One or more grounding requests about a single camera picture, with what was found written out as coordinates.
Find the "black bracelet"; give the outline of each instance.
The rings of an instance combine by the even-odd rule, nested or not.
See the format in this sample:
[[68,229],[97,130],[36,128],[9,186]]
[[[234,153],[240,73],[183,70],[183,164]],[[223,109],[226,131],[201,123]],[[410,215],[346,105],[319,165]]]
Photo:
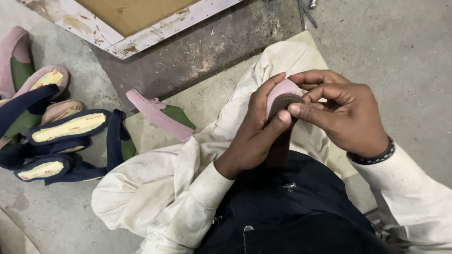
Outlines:
[[385,161],[385,160],[389,159],[394,154],[394,152],[396,150],[396,146],[394,145],[394,141],[392,140],[391,137],[388,136],[388,138],[389,138],[388,148],[386,148],[386,150],[384,152],[380,153],[377,156],[366,158],[366,157],[361,157],[361,156],[359,156],[357,154],[354,154],[354,153],[347,152],[347,157],[351,161],[353,161],[355,163],[358,163],[358,164],[361,164],[361,165],[372,165],[372,164],[376,164],[376,163]]

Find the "hand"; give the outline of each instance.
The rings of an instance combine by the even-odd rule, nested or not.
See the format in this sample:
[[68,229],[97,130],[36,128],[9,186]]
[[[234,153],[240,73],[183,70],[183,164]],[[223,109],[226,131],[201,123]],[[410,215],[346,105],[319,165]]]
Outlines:
[[285,77],[285,72],[271,77],[251,95],[248,112],[234,140],[214,162],[215,168],[224,177],[233,179],[239,172],[261,164],[276,138],[289,128],[292,117],[287,110],[283,110],[263,129],[268,94]]
[[[350,82],[329,70],[311,70],[288,77],[300,88],[306,104],[294,103],[289,112],[322,128],[338,147],[362,157],[381,154],[389,139],[381,124],[370,88]],[[318,102],[327,99],[326,103]]]

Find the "white shirt sleeve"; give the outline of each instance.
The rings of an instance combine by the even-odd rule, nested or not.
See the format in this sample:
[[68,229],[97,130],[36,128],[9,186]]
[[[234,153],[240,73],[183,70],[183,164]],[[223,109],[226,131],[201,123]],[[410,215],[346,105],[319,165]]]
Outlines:
[[137,254],[189,254],[201,243],[218,205],[234,181],[213,162],[148,227]]
[[370,184],[385,229],[408,253],[452,248],[452,190],[431,179],[397,144],[391,158],[351,162]]

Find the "person's left hand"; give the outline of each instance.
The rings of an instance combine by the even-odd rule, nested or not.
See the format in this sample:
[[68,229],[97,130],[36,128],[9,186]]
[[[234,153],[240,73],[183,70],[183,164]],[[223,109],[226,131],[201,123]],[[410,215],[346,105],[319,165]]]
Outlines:
[[215,168],[222,176],[234,179],[239,172],[261,164],[275,139],[289,128],[292,123],[291,115],[287,110],[282,110],[278,117],[263,129],[268,94],[285,77],[285,72],[271,77],[251,95],[248,112],[234,140],[214,162]]

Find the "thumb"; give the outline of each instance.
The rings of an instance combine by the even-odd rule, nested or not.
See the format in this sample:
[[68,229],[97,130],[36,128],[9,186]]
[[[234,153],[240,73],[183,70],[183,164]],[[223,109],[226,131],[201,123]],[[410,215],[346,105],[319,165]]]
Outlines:
[[329,130],[332,124],[339,117],[337,114],[328,112],[304,103],[293,103],[287,110],[298,119],[310,122],[323,130]]
[[292,116],[287,110],[281,110],[276,117],[255,138],[260,145],[270,147],[292,123]]

